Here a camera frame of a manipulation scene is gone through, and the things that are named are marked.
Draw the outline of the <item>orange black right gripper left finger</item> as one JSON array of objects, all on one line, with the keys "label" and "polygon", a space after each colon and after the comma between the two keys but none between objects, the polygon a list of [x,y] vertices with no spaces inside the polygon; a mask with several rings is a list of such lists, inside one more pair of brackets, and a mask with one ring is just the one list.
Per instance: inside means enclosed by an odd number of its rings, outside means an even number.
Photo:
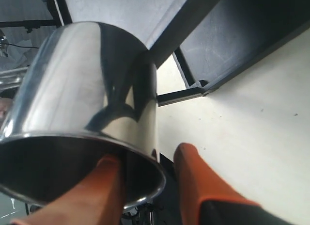
[{"label": "orange black right gripper left finger", "polygon": [[37,212],[12,225],[118,225],[125,186],[118,157],[104,156],[75,187]]}]

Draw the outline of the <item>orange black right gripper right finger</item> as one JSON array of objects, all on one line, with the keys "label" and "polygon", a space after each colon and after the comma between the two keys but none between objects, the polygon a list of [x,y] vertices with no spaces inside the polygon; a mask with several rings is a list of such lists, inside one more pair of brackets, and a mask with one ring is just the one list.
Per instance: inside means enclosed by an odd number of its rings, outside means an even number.
[{"label": "orange black right gripper right finger", "polygon": [[192,144],[181,143],[173,156],[185,225],[286,225],[227,184]]}]

